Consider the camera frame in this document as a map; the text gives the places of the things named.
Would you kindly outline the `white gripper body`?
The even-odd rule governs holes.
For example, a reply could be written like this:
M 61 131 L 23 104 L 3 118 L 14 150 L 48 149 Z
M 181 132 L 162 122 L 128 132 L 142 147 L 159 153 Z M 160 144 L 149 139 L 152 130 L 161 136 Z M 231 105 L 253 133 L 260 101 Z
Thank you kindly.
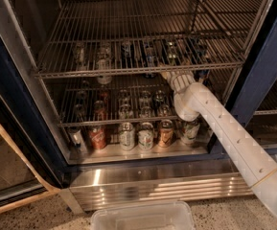
M 189 72 L 168 72 L 167 82 L 174 92 L 181 92 L 195 82 L 194 75 Z

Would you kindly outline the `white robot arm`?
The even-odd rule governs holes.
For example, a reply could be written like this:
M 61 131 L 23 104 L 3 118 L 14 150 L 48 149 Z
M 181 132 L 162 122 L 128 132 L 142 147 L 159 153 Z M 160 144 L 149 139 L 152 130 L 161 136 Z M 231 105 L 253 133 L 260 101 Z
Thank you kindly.
M 163 71 L 161 75 L 173 90 L 177 116 L 186 122 L 197 116 L 206 121 L 247 186 L 277 218 L 277 162 L 192 73 Z

